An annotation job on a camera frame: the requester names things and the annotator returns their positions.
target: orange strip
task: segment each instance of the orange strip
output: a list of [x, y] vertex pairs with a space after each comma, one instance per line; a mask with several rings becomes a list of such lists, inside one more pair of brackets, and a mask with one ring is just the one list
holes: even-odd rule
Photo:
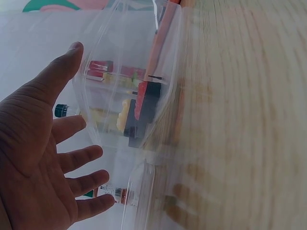
[[148, 75], [153, 75], [155, 69], [157, 68], [159, 57], [161, 50], [164, 46], [164, 41], [167, 35], [167, 32], [169, 30], [170, 24], [172, 22], [172, 19], [174, 17], [176, 10], [176, 6], [174, 3], [167, 3], [166, 10], [164, 12], [160, 28], [158, 29], [158, 33], [156, 34], [154, 40], [153, 40], [153, 46], [150, 53], [150, 59], [148, 61], [148, 66], [146, 68], [144, 80], [148, 81]]

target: wooden surface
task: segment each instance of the wooden surface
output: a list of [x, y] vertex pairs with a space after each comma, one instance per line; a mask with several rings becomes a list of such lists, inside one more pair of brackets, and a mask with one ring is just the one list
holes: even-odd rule
[[307, 229], [307, 1], [182, 1], [177, 89], [146, 142], [180, 169], [168, 216]]

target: yellow item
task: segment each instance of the yellow item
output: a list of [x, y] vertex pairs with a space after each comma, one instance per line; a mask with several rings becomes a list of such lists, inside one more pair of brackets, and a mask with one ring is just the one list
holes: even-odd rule
[[121, 132], [124, 132], [124, 130], [125, 130], [125, 126], [126, 126], [126, 122], [127, 122], [127, 118], [128, 118], [128, 112], [129, 112], [129, 108], [130, 108], [130, 102], [131, 102], [131, 99], [124, 100], [123, 103], [122, 103], [123, 109], [122, 109], [121, 113], [118, 114], [117, 128]]

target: hand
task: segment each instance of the hand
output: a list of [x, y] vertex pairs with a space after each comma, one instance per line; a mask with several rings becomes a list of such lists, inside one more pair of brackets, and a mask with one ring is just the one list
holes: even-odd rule
[[82, 44], [74, 43], [0, 103], [0, 197], [13, 229], [67, 229], [114, 204], [111, 195], [75, 200], [106, 183], [107, 171], [64, 177], [101, 157], [99, 146], [57, 154], [56, 144], [86, 126], [81, 116], [54, 121], [52, 116], [56, 98], [78, 71], [82, 55]]

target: bottle cap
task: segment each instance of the bottle cap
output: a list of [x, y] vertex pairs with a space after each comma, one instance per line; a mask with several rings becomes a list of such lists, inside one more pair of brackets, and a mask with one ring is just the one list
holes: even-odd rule
[[66, 117], [68, 106], [66, 104], [57, 104], [54, 111], [54, 116], [56, 117]]
[[84, 194], [84, 196], [93, 198], [94, 197], [94, 190], [88, 192], [87, 194]]

